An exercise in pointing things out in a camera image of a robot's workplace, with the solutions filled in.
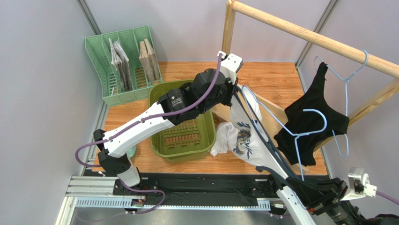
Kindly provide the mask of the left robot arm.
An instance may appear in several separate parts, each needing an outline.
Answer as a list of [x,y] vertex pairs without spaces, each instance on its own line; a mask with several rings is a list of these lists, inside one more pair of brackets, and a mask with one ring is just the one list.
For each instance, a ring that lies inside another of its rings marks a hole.
[[126,187],[140,184],[140,173],[127,151],[158,132],[197,118],[217,104],[231,106],[237,82],[235,71],[206,69],[192,82],[169,90],[144,113],[123,126],[108,132],[96,130],[94,140],[100,149],[100,166],[109,175],[116,175]]

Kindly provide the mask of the white tank top navy trim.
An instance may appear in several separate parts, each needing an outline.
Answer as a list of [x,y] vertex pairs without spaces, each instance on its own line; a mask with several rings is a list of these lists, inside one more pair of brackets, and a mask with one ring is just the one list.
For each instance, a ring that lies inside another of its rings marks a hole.
[[258,172],[299,179],[265,131],[257,98],[247,86],[239,86],[233,96],[230,119],[216,129],[216,141],[209,151],[213,157],[231,151]]

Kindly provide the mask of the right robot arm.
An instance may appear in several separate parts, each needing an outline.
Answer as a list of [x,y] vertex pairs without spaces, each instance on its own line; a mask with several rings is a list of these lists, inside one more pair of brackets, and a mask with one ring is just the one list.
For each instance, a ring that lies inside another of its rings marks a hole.
[[366,196],[375,197],[377,187],[370,184],[369,176],[362,168],[352,167],[348,182],[339,178],[330,180],[302,180],[283,178],[276,173],[268,176],[273,192],[277,193],[294,220],[300,225],[311,223],[312,215],[328,215],[336,225],[397,225],[394,214],[378,214],[365,218],[350,200]]

